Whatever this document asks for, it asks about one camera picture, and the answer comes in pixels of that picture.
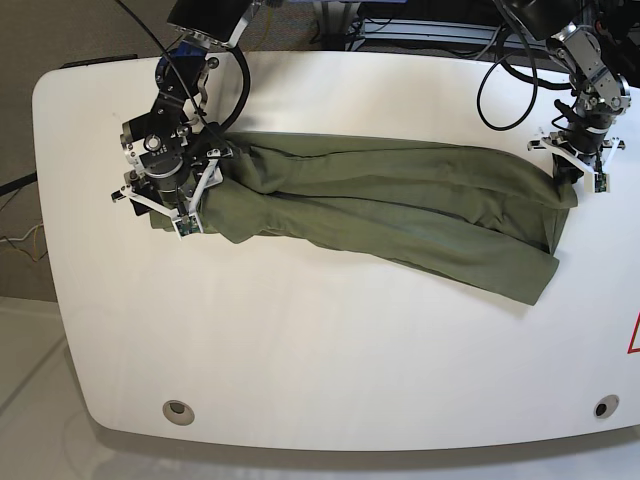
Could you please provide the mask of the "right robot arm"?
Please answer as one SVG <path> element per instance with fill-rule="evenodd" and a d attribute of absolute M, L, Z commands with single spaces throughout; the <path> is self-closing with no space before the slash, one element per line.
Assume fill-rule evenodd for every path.
<path fill-rule="evenodd" d="M 176 233 L 201 233 L 198 209 L 206 190 L 223 180 L 218 163 L 233 155 L 224 135 L 249 97 L 251 77 L 238 46 L 260 4 L 257 1 L 178 1 L 168 23 L 180 33 L 173 49 L 163 48 L 155 69 L 157 97 L 150 111 L 125 122 L 120 141 L 131 166 L 114 201 L 128 199 L 137 215 L 155 212 Z M 206 120 L 206 83 L 219 65 L 213 47 L 230 53 L 241 70 L 242 88 L 229 116 Z"/>

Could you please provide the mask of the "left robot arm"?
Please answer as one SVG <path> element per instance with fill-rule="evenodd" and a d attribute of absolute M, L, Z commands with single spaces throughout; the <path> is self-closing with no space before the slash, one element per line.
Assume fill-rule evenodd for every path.
<path fill-rule="evenodd" d="M 607 134 L 631 105 L 626 79 L 610 70 L 593 29 L 575 22 L 576 1 L 502 1 L 518 34 L 543 41 L 547 52 L 569 72 L 572 106 L 555 107 L 566 127 L 528 143 L 530 150 L 546 150 L 553 157 L 553 176 L 571 184 L 584 180 L 592 193 L 610 190 L 609 167 L 615 153 L 625 147 Z"/>

